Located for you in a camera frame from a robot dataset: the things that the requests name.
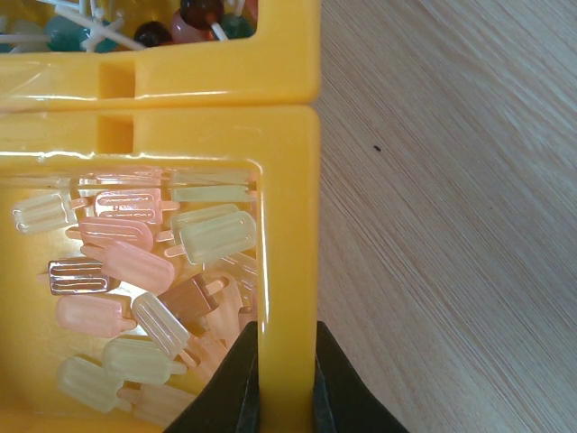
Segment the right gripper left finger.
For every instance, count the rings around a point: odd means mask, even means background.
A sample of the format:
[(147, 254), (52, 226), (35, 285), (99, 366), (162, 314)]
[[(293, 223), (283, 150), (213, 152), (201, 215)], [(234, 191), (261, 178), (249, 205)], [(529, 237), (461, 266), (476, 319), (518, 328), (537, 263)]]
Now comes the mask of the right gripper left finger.
[(202, 392), (165, 428), (169, 433), (258, 432), (257, 323), (248, 323)]

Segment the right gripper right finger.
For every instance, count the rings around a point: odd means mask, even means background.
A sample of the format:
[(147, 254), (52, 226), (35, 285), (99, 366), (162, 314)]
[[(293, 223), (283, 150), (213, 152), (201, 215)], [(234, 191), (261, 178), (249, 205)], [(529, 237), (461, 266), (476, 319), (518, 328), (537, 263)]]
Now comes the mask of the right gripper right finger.
[(323, 321), (316, 328), (313, 421), (316, 432), (408, 432), (371, 393)]

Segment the yellow bin with popsicle candies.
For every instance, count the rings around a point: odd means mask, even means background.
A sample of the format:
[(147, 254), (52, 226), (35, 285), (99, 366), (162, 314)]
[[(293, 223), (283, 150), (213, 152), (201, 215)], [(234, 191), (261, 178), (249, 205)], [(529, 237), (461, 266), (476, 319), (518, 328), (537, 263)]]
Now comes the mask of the yellow bin with popsicle candies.
[(160, 432), (245, 326), (260, 431), (313, 425), (305, 106), (1, 117), (1, 429)]

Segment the yellow bin with lollipops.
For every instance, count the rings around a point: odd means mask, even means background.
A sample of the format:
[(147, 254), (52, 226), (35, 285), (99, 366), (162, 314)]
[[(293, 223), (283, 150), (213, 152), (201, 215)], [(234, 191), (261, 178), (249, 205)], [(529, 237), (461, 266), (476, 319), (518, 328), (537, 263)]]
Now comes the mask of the yellow bin with lollipops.
[(318, 1), (261, 1), (256, 33), (144, 51), (1, 57), (1, 109), (305, 105), (320, 88)]

